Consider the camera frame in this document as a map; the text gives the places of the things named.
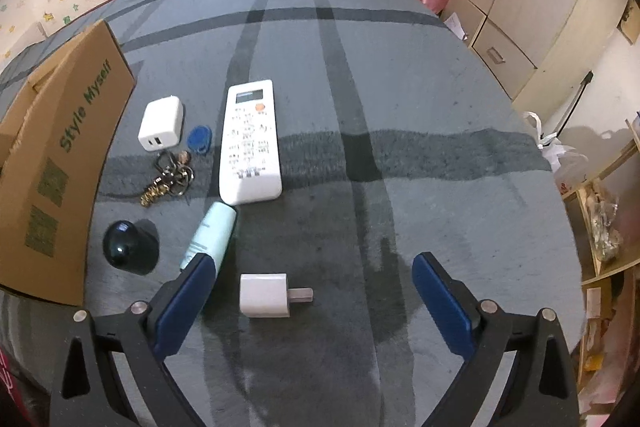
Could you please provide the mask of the brown cardboard box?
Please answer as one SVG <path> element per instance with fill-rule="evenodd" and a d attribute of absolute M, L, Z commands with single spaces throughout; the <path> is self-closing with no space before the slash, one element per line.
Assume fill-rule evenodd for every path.
<path fill-rule="evenodd" d="M 136 80 L 105 20 L 26 79 L 1 121 L 1 285 L 67 306 L 85 296 L 93 205 Z"/>

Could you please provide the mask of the dark round ball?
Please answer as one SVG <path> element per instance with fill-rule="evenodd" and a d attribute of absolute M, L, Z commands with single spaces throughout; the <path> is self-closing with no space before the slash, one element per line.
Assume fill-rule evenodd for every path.
<path fill-rule="evenodd" d="M 106 261 L 116 269 L 137 270 L 141 259 L 141 248 L 141 232 L 130 221 L 115 221 L 104 233 L 103 254 Z"/>

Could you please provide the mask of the white air conditioner remote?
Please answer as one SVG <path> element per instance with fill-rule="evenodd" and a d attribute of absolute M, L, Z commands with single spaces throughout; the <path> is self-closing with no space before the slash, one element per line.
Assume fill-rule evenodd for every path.
<path fill-rule="evenodd" d="M 229 206 L 265 202 L 282 193 L 270 79 L 228 89 L 219 155 L 219 195 Z"/>

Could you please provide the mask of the wooden shelf unit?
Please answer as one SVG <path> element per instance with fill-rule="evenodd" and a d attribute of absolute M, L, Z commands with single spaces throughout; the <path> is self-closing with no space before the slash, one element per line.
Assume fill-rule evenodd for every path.
<path fill-rule="evenodd" d="M 581 426 L 639 424 L 639 121 L 626 125 L 615 159 L 563 194 L 586 310 L 575 359 Z"/>

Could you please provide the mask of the blue key fob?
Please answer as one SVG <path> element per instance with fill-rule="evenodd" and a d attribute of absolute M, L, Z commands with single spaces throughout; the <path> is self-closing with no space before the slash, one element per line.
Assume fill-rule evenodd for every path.
<path fill-rule="evenodd" d="M 186 146 L 191 153 L 205 156 L 210 150 L 213 140 L 213 131 L 208 126 L 194 127 L 186 139 Z"/>

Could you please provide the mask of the large white charger block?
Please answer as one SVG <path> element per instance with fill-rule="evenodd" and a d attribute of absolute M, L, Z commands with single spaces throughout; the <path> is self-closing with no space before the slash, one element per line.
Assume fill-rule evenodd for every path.
<path fill-rule="evenodd" d="M 145 107 L 138 132 L 143 150 L 156 152 L 178 145 L 183 116 L 183 104 L 178 96 L 166 96 L 150 102 Z"/>

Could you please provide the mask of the light blue cosmetic tube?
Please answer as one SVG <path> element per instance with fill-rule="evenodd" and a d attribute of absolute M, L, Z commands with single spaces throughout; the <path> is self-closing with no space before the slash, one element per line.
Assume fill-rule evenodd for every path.
<path fill-rule="evenodd" d="M 214 202 L 198 225 L 189 247 L 186 248 L 180 270 L 186 266 L 197 254 L 206 254 L 213 259 L 216 273 L 219 273 L 224 256 L 235 226 L 236 211 L 223 202 Z"/>

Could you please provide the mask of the grey plaid blanket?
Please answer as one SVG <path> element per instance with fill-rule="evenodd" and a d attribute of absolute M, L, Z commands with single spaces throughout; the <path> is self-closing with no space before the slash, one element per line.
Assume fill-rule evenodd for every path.
<path fill-rule="evenodd" d="M 460 369 L 411 280 L 432 253 L 480 299 L 585 322 L 574 236 L 548 161 L 486 67 L 418 0 L 114 0 L 14 58 L 9 104 L 63 43 L 105 20 L 136 78 L 102 172 L 87 303 L 122 311 L 172 279 L 219 197 L 216 153 L 181 197 L 138 198 L 152 158 L 146 103 L 177 95 L 221 132 L 230 87 L 273 83 L 283 191 L 241 206 L 213 294 L 169 361 L 211 426 L 419 426 Z M 112 267 L 115 221 L 141 232 L 138 269 Z M 240 312 L 242 274 L 312 288 L 287 319 Z"/>

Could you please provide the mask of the white plastic bag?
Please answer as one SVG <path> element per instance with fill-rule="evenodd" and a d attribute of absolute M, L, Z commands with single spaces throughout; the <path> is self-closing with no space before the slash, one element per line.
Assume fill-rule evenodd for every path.
<path fill-rule="evenodd" d="M 536 113 L 524 112 L 522 116 L 534 134 L 538 150 L 551 167 L 559 192 L 562 195 L 570 193 L 584 183 L 587 180 L 588 157 L 575 147 L 562 143 L 556 132 L 543 134 L 542 122 Z"/>

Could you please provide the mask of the small white plug adapter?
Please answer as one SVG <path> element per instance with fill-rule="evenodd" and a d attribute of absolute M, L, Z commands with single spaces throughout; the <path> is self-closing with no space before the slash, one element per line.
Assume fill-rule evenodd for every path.
<path fill-rule="evenodd" d="M 242 274 L 239 306 L 250 319 L 287 319 L 292 303 L 312 303 L 312 288 L 289 288 L 288 276 L 277 274 Z"/>

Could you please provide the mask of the metal key bunch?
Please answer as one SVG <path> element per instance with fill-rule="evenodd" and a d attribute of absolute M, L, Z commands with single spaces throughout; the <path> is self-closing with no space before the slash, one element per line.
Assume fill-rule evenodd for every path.
<path fill-rule="evenodd" d="M 156 156 L 154 168 L 157 176 L 145 187 L 139 198 L 144 208 L 149 208 L 157 199 L 166 195 L 183 196 L 195 178 L 191 167 L 191 153 L 188 150 L 180 150 L 178 153 L 163 150 Z"/>

